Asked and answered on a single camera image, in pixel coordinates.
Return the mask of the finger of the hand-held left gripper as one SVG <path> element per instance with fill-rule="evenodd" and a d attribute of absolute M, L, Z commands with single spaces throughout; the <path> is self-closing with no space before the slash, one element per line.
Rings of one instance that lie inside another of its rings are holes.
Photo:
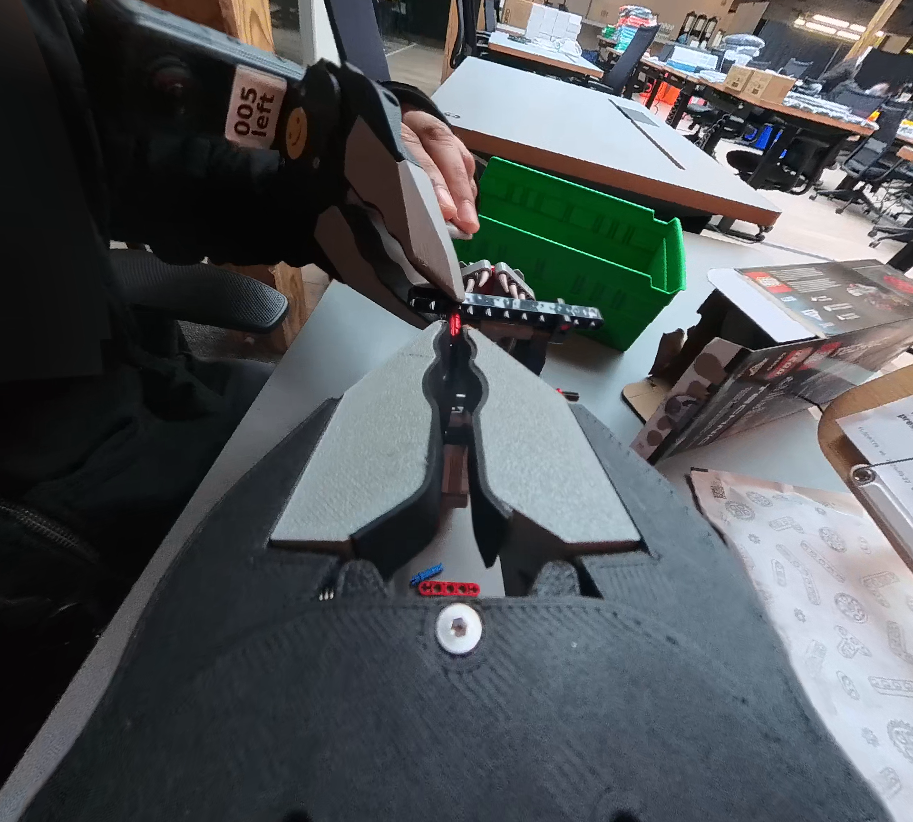
<path fill-rule="evenodd" d="M 353 196 L 394 241 L 394 261 L 405 261 L 447 298 L 465 298 L 461 270 L 427 173 L 363 119 L 354 121 L 345 145 L 344 177 Z"/>
<path fill-rule="evenodd" d="M 337 279 L 402 321 L 424 328 L 427 320 L 408 305 L 416 286 L 437 283 L 437 228 L 426 211 L 401 211 L 397 238 L 378 211 L 330 205 L 318 216 L 314 238 Z"/>

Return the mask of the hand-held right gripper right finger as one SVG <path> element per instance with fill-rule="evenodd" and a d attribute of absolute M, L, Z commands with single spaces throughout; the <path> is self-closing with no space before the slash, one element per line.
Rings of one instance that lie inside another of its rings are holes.
<path fill-rule="evenodd" d="M 481 331 L 464 328 L 473 530 L 486 566 L 643 547 L 573 406 Z"/>

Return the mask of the grey red toy brick model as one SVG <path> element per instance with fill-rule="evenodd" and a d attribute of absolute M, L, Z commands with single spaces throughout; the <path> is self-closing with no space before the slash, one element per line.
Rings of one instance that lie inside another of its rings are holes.
<path fill-rule="evenodd" d="M 503 262 L 492 264 L 485 259 L 468 265 L 462 273 L 464 291 L 492 296 L 509 296 L 516 300 L 536 299 L 533 291 L 523 276 Z M 465 365 L 467 348 L 461 337 L 452 342 L 449 336 L 448 319 L 438 319 L 423 315 L 427 325 L 445 323 L 447 326 L 447 371 L 444 378 L 444 390 L 440 395 L 442 416 L 444 417 L 443 446 L 446 443 L 461 446 L 466 450 L 467 460 L 470 456 L 471 438 L 471 405 L 473 392 L 468 388 Z M 556 333 L 533 331 L 528 327 L 483 324 L 479 327 L 469 324 L 464 328 L 474 328 L 495 342 L 509 356 L 525 366 L 542 379 L 545 354 Z M 467 484 L 469 486 L 469 463 L 467 466 Z"/>

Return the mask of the long black toy beam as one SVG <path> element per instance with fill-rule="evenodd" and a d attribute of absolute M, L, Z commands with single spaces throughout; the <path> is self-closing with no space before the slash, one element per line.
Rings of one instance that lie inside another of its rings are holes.
<path fill-rule="evenodd" d="M 479 293 L 466 293 L 458 303 L 432 287 L 414 288 L 409 292 L 407 302 L 417 314 L 448 320 L 456 314 L 462 324 L 476 327 L 492 323 L 565 335 L 580 330 L 594 333 L 604 326 L 597 308 L 568 303 L 516 300 Z"/>

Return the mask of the person's left forearm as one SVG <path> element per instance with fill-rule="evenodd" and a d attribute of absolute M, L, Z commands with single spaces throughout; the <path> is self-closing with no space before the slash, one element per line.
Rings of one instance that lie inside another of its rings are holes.
<path fill-rule="evenodd" d="M 108 234 L 175 265 L 316 265 L 342 281 L 314 238 L 326 200 L 276 151 L 224 138 L 123 128 L 122 104 L 89 90 L 108 184 Z"/>

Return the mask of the cardboard toy set box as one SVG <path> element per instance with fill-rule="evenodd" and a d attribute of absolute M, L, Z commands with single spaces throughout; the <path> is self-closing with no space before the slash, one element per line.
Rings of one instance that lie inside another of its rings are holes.
<path fill-rule="evenodd" d="M 827 407 L 912 341 L 911 277 L 876 260 L 716 268 L 688 329 L 666 333 L 644 382 L 624 388 L 651 464 Z"/>

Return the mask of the person's left hand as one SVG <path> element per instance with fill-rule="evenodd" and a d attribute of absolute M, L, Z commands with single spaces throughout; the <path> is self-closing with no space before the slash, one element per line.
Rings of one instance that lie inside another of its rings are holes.
<path fill-rule="evenodd" d="M 445 222 L 476 234 L 476 163 L 464 143 L 436 116 L 411 107 L 403 113 L 402 139 L 430 179 Z"/>

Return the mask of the green plastic bin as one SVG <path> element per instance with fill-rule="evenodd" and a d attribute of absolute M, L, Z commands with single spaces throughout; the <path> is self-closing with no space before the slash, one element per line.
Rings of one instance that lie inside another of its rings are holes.
<path fill-rule="evenodd" d="M 480 229 L 455 242 L 457 256 L 522 271 L 540 300 L 597 308 L 595 339 L 617 351 L 687 287 L 679 221 L 641 205 L 492 157 L 476 209 Z"/>

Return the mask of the grey desk wood edge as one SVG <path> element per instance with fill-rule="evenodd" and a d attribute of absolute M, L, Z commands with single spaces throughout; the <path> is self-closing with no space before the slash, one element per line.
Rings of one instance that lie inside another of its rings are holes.
<path fill-rule="evenodd" d="M 782 211 L 639 103 L 468 59 L 433 95 L 467 148 L 593 187 L 661 218 L 771 229 Z"/>

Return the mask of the dark office chair back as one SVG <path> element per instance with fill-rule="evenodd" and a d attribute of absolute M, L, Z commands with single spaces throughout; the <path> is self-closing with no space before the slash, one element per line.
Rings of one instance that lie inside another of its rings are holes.
<path fill-rule="evenodd" d="M 390 70 L 371 0 L 323 0 L 340 61 L 387 83 Z"/>

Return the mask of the stack of white boxes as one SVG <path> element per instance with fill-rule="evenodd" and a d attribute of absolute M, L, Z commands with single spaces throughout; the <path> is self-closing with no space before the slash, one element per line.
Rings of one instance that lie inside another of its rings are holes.
<path fill-rule="evenodd" d="M 531 41 L 576 42 L 581 32 L 582 20 L 580 15 L 534 3 L 524 35 Z"/>

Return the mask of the person's black jacket torso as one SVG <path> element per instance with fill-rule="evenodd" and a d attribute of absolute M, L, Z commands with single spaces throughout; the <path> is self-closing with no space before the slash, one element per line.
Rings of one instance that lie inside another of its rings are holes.
<path fill-rule="evenodd" d="M 2 0 L 2 782 L 269 374 L 124 298 L 86 7 Z"/>

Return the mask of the instruction sheet on clipboard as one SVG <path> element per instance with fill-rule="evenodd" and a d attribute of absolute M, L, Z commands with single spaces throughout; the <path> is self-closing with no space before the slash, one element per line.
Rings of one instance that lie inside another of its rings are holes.
<path fill-rule="evenodd" d="M 864 509 L 862 504 L 850 490 L 848 476 L 853 466 L 863 464 L 863 459 L 844 436 L 837 424 L 837 419 L 907 397 L 911 395 L 911 391 L 911 366 L 906 366 L 840 394 L 828 405 L 819 420 L 817 428 L 819 448 L 862 509 Z"/>

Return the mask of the clear acrylic holder bar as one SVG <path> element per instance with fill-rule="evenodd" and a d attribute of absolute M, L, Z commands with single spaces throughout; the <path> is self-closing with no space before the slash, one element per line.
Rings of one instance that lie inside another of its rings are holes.
<path fill-rule="evenodd" d="M 911 474 L 899 463 L 857 464 L 850 469 L 851 492 L 908 567 L 912 567 Z"/>

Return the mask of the printed instruction sheet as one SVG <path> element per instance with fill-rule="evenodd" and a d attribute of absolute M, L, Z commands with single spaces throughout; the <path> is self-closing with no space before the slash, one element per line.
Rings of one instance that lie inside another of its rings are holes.
<path fill-rule="evenodd" d="M 912 488 L 912 397 L 839 417 L 837 424 L 867 464 L 901 492 Z"/>

